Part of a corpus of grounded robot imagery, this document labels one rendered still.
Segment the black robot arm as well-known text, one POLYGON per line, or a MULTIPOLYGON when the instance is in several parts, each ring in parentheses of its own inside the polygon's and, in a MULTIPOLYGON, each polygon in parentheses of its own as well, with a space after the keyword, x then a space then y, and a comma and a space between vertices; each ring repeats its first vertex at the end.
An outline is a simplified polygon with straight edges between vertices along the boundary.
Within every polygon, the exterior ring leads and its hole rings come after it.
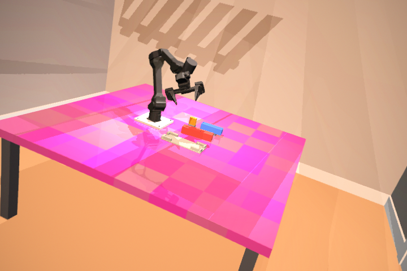
POLYGON ((167 49, 159 49, 149 54, 149 64, 153 69, 154 95, 151 103, 148 104, 148 120, 156 123, 161 120, 161 112, 166 108, 166 97, 162 93, 162 67, 166 61, 170 65, 171 72, 175 75, 179 84, 188 83, 190 85, 190 75, 196 69, 197 62, 191 57, 187 57, 185 63, 177 60, 167 49))

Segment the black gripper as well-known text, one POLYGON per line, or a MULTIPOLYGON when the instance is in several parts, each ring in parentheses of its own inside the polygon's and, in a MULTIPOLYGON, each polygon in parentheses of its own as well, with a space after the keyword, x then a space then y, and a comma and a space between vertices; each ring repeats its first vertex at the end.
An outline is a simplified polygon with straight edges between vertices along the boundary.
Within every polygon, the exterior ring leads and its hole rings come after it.
POLYGON ((180 93, 187 94, 187 93, 194 92, 194 98, 196 101, 200 95, 205 93, 205 88, 204 88, 204 84, 202 81, 195 82, 194 84, 195 84, 194 87, 190 87, 190 85, 186 82, 184 84, 179 84, 178 89, 175 89, 175 90, 173 88, 165 89, 165 94, 166 94, 167 99, 175 102, 175 104, 177 105, 175 94, 180 94, 180 93))

